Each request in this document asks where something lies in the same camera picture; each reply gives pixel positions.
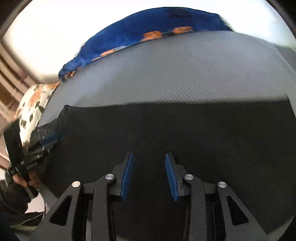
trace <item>textured gray surface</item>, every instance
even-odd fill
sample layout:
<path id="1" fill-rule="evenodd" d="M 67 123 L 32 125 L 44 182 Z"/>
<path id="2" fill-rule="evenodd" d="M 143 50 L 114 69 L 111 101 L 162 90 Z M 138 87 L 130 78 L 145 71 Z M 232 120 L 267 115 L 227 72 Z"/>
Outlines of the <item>textured gray surface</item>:
<path id="1" fill-rule="evenodd" d="M 66 104 L 204 102 L 277 98 L 296 106 L 296 75 L 278 49 L 229 31 L 188 33 L 144 42 L 79 70 L 55 91 L 39 122 Z"/>

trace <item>finger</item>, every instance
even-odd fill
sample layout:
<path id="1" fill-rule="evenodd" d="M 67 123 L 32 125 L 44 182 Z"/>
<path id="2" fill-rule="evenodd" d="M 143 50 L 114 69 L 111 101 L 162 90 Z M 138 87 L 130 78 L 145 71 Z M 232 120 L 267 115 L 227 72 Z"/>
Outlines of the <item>finger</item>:
<path id="1" fill-rule="evenodd" d="M 40 185 L 40 181 L 38 179 L 31 180 L 29 181 L 29 185 L 37 188 Z"/>
<path id="2" fill-rule="evenodd" d="M 38 175 L 37 175 L 37 173 L 36 173 L 35 171 L 33 171 L 33 172 L 29 172 L 29 178 L 30 178 L 31 180 L 33 180 L 33 179 L 37 179 L 37 178 L 38 178 Z"/>
<path id="3" fill-rule="evenodd" d="M 16 184 L 19 184 L 23 187 L 27 187 L 28 183 L 23 179 L 22 177 L 19 177 L 17 174 L 13 175 L 13 180 L 15 181 Z"/>

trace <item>blue fabric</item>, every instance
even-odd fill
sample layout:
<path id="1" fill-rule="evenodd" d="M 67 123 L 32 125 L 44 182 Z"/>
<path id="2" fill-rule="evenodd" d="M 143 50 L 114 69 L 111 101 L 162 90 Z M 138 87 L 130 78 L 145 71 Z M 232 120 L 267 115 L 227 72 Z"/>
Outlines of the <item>blue fabric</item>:
<path id="1" fill-rule="evenodd" d="M 77 56 L 63 66 L 58 77 L 62 81 L 66 80 L 78 68 L 139 42 L 204 30 L 231 31 L 215 13 L 183 7 L 161 7 L 137 12 L 91 37 Z"/>

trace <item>triangular cutout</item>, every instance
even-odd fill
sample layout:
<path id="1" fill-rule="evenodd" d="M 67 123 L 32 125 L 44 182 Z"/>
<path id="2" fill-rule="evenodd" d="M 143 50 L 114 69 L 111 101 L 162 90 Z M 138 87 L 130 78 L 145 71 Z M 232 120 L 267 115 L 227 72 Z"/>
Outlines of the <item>triangular cutout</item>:
<path id="1" fill-rule="evenodd" d="M 249 222 L 248 218 L 231 196 L 227 196 L 227 202 L 230 210 L 231 221 L 234 226 Z"/>
<path id="2" fill-rule="evenodd" d="M 71 201 L 72 196 L 67 196 L 55 213 L 50 217 L 49 221 L 53 224 L 65 226 L 68 219 Z"/>

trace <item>silver screw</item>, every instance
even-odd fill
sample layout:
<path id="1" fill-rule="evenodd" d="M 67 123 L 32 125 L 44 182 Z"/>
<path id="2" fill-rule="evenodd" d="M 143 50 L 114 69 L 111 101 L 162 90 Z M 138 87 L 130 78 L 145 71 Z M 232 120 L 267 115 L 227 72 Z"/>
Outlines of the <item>silver screw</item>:
<path id="1" fill-rule="evenodd" d="M 218 185 L 221 188 L 225 188 L 227 186 L 225 182 L 219 182 Z"/>
<path id="2" fill-rule="evenodd" d="M 191 174 L 186 174 L 186 175 L 185 175 L 185 179 L 186 179 L 186 180 L 192 180 L 192 179 L 193 179 L 193 175 L 191 175 Z"/>
<path id="3" fill-rule="evenodd" d="M 107 175 L 105 176 L 105 178 L 106 178 L 107 180 L 112 180 L 112 179 L 114 178 L 114 175 L 113 175 L 113 174 L 107 174 Z"/>
<path id="4" fill-rule="evenodd" d="M 80 186 L 80 182 L 79 181 L 75 181 L 72 183 L 72 187 L 77 188 Z"/>

